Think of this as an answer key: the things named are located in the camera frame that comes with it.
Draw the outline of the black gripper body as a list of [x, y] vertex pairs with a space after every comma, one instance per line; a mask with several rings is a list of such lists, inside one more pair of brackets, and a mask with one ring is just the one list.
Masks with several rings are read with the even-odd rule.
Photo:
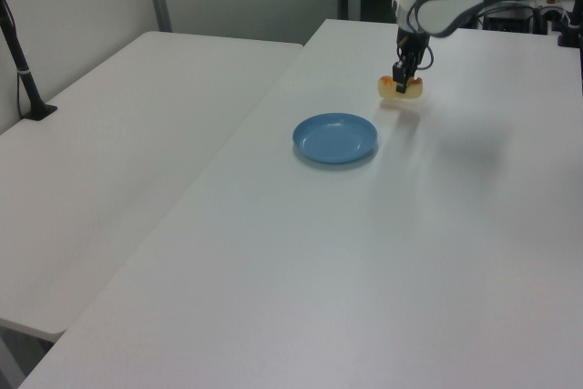
[[426, 33], [411, 32], [410, 30], [397, 30], [396, 37], [397, 57], [403, 64], [420, 64], [424, 52], [428, 48], [429, 35]]

